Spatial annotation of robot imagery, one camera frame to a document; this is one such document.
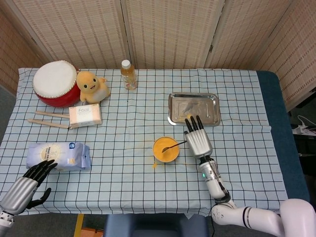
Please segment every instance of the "spoon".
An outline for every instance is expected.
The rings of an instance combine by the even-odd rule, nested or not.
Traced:
[[[183,143],[186,143],[187,141],[184,141],[184,142],[180,142],[180,143],[178,143],[178,144],[175,144],[175,145],[173,145],[173,146],[171,146],[171,147],[165,147],[165,148],[163,148],[162,149],[162,152],[161,153],[164,153],[166,150],[168,150],[168,149],[170,149],[170,148],[173,148],[173,147],[176,147],[176,146],[179,146],[179,145],[181,145],[181,144],[183,144]]]

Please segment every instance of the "drumhead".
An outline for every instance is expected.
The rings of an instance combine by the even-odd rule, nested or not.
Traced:
[[[66,61],[47,63],[35,73],[33,89],[44,98],[57,98],[68,93],[76,84],[77,72]]]

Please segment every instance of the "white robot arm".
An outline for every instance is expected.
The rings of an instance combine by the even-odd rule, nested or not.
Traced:
[[[44,181],[49,172],[56,167],[54,160],[43,161],[30,168],[23,177],[18,178],[0,202],[0,237],[5,236],[13,226],[13,217],[22,213],[26,208],[43,204],[51,191],[48,188],[39,200],[32,200],[37,188]]]
[[[272,234],[277,237],[316,237],[316,214],[313,207],[300,199],[289,199],[280,206],[281,215],[252,207],[237,208],[224,187],[216,162],[210,157],[212,145],[197,116],[190,122],[185,119],[189,132],[185,137],[193,155],[200,160],[200,170],[216,205],[212,208],[213,220],[219,225],[238,225]]]

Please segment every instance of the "bottle cap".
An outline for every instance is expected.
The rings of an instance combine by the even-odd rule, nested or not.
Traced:
[[[123,60],[123,61],[122,61],[122,68],[124,68],[124,69],[129,69],[129,68],[130,68],[130,61],[128,61],[128,60]]]

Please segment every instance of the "drumstick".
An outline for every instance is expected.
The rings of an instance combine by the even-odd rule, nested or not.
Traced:
[[[47,113],[47,112],[38,111],[38,110],[35,111],[35,114],[37,114],[37,115],[47,115],[47,116],[52,116],[52,117],[59,117],[59,118],[69,119],[69,114]]]
[[[61,125],[61,124],[56,124],[56,123],[51,123],[51,122],[45,122],[45,121],[40,121],[40,120],[36,120],[36,119],[28,119],[28,122],[33,122],[33,123],[37,123],[37,124],[42,124],[42,125],[47,125],[47,126],[51,126],[51,127],[59,127],[59,128],[64,128],[64,129],[73,129],[72,127],[69,127],[67,125]]]

